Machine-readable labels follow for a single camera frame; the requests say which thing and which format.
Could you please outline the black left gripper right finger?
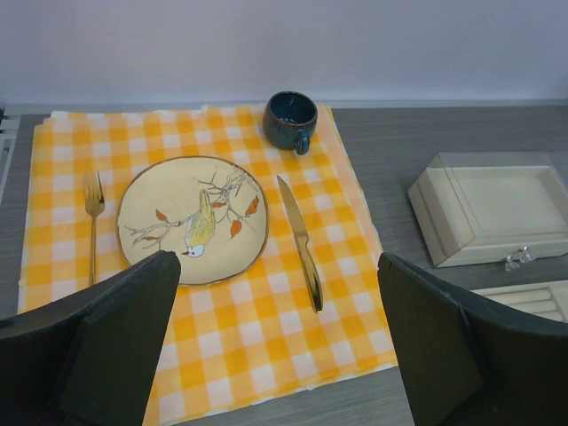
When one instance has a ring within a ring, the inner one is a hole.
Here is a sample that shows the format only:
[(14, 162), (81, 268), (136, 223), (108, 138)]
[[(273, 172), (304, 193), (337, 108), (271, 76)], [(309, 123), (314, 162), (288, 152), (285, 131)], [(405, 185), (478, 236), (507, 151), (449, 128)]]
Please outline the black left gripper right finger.
[(567, 326), (382, 253), (378, 280), (417, 425), (565, 425)]

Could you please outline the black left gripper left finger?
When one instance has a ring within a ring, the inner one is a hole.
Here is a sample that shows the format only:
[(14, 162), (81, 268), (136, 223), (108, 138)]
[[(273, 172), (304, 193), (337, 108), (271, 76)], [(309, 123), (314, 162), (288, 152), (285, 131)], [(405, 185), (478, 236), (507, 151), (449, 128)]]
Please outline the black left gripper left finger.
[(181, 273), (158, 251), (1, 321), (3, 425), (139, 425)]

